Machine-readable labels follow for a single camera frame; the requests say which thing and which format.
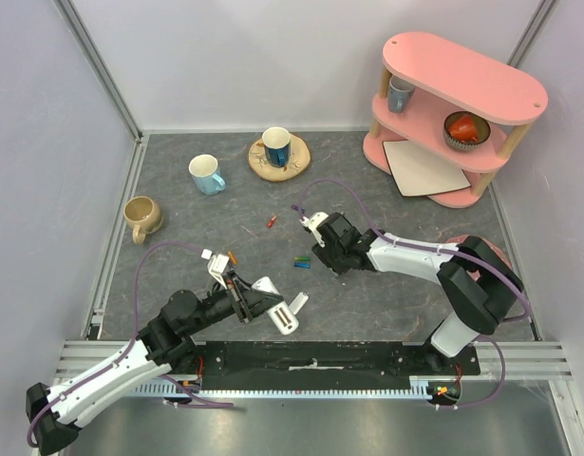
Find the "white remote control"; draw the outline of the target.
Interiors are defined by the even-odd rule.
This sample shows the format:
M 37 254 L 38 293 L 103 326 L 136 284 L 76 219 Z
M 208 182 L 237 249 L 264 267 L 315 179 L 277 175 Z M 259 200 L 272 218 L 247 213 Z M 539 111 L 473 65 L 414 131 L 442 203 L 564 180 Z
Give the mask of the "white remote control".
M 252 284 L 252 289 L 275 295 L 278 294 L 278 290 L 274 286 L 272 280 L 267 276 L 263 276 L 254 282 Z M 279 332 L 283 335 L 289 335 L 299 327 L 299 322 L 295 314 L 283 298 L 279 299 L 278 302 L 267 311 L 267 314 Z

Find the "white battery cover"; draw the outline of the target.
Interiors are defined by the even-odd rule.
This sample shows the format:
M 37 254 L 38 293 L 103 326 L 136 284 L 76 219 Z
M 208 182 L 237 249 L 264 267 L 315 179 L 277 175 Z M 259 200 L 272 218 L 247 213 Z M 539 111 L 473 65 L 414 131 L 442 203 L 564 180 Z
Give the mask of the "white battery cover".
M 308 300 L 309 296 L 304 292 L 300 292 L 289 305 L 291 312 L 293 314 L 298 314 L 304 305 L 308 302 Z

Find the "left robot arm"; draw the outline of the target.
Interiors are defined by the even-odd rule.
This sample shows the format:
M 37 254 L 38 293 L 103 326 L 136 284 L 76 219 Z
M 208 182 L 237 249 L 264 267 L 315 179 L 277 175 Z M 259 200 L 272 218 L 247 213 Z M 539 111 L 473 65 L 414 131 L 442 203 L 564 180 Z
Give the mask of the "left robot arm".
M 235 315 L 249 323 L 289 310 L 267 276 L 249 284 L 226 273 L 202 299 L 188 290 L 173 293 L 156 317 L 99 364 L 62 385 L 37 383 L 27 390 L 28 444 L 43 455 L 56 453 L 134 388 L 172 371 L 188 372 L 197 359 L 193 335 L 221 320 Z

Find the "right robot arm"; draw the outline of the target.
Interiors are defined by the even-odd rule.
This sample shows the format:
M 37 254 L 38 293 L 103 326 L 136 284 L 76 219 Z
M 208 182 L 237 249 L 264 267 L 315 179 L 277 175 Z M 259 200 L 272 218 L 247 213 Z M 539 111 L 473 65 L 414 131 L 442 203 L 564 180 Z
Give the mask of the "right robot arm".
M 313 253 L 338 276 L 349 270 L 396 273 L 442 287 L 452 313 L 422 352 L 424 366 L 433 373 L 452 368 L 465 346 L 493 334 L 525 297 L 520 278 L 480 237 L 437 244 L 382 230 L 361 233 L 341 213 L 317 212 L 300 223 L 316 240 Z

